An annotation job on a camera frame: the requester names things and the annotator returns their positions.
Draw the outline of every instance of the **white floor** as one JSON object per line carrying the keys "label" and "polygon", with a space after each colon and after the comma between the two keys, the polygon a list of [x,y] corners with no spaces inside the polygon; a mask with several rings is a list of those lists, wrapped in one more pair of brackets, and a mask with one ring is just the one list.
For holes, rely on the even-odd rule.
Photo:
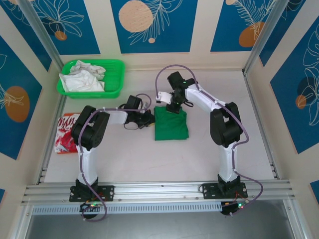
{"label": "white floor", "polygon": [[[171,72],[173,71],[162,73],[159,80],[160,91],[171,91],[167,82],[167,76]],[[184,70],[179,72],[186,79],[191,77]],[[96,108],[117,107],[125,103],[129,95],[138,93],[147,93],[154,99],[154,81],[157,73],[157,71],[127,72],[124,88],[117,99],[68,98],[64,112],[81,112],[86,105]],[[233,101],[238,105],[242,123],[251,137],[248,144],[238,147],[238,171],[255,179],[273,179],[242,73],[201,70],[195,71],[195,74],[206,91],[222,101]],[[126,130],[122,125],[107,127],[103,141],[97,148],[99,181],[217,180],[219,152],[218,146],[210,137],[209,114],[196,106],[194,108],[184,106],[183,109],[187,112],[188,140],[155,141],[154,127],[139,130]],[[77,154],[58,155],[53,152],[44,182],[74,182],[78,174],[78,164]]]}

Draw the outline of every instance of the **white towel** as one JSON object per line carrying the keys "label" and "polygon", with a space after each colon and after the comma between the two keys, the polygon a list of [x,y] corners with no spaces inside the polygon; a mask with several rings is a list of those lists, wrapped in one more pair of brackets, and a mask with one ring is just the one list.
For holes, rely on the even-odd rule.
{"label": "white towel", "polygon": [[71,67],[69,75],[76,75],[80,73],[81,70],[87,70],[99,81],[104,78],[105,69],[102,66],[92,66],[91,63],[84,63],[82,61],[77,61],[76,64]]}
{"label": "white towel", "polygon": [[87,70],[81,70],[75,75],[59,74],[65,92],[101,92],[104,91],[104,82],[98,81]]}

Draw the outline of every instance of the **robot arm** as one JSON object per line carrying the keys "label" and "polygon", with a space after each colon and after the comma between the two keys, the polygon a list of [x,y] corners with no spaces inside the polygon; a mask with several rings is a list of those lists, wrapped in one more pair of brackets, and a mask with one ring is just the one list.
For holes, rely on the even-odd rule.
{"label": "robot arm", "polygon": [[86,106],[80,114],[78,120],[73,125],[71,135],[74,138],[74,143],[79,154],[79,159],[82,163],[82,170],[79,170],[78,177],[75,182],[75,186],[71,187],[70,202],[83,202],[92,198],[92,192],[87,187],[86,182],[82,177],[82,172],[85,175],[87,183],[98,192],[98,175],[96,171],[96,147],[102,142],[104,132],[107,125],[111,124],[127,124],[135,122],[138,128],[150,126],[155,122],[155,117],[151,114],[151,111],[138,110],[142,100],[135,96],[130,96],[127,103],[121,105],[123,110],[105,110],[103,112],[96,113],[89,124],[85,127],[81,136],[82,153],[80,151],[78,138],[80,132],[85,125],[89,116],[96,111],[94,107]]}
{"label": "robot arm", "polygon": [[240,134],[243,131],[221,106],[228,108],[240,120],[236,104],[233,102],[226,104],[218,100],[199,84],[197,84],[198,89],[194,79],[184,80],[179,72],[172,73],[168,81],[174,92],[159,92],[156,100],[165,102],[169,112],[178,114],[182,104],[192,102],[210,114],[210,135],[213,141],[220,146],[221,167],[218,174],[218,188],[226,196],[230,188],[235,189],[240,185],[240,177],[233,170],[232,152],[234,151],[236,159],[237,150],[233,149],[233,145],[240,140]]}

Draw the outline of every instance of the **green towel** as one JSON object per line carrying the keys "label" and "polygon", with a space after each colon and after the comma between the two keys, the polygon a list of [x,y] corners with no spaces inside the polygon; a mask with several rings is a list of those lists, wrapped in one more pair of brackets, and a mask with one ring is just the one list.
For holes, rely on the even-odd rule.
{"label": "green towel", "polygon": [[187,139],[187,113],[180,109],[179,114],[168,112],[166,107],[155,107],[155,140]]}

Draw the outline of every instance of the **green basket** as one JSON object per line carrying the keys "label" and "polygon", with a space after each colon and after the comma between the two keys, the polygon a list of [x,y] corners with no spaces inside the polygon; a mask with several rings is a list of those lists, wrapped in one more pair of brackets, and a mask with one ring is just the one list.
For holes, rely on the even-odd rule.
{"label": "green basket", "polygon": [[[124,62],[116,59],[88,59],[80,60],[91,65],[102,66],[106,72],[102,81],[104,84],[105,92],[65,92],[62,86],[61,79],[59,79],[56,86],[57,91],[71,98],[116,98],[120,95],[120,91],[124,82]],[[69,61],[63,66],[62,74],[67,75],[70,73],[72,66],[76,64],[77,60]]]}

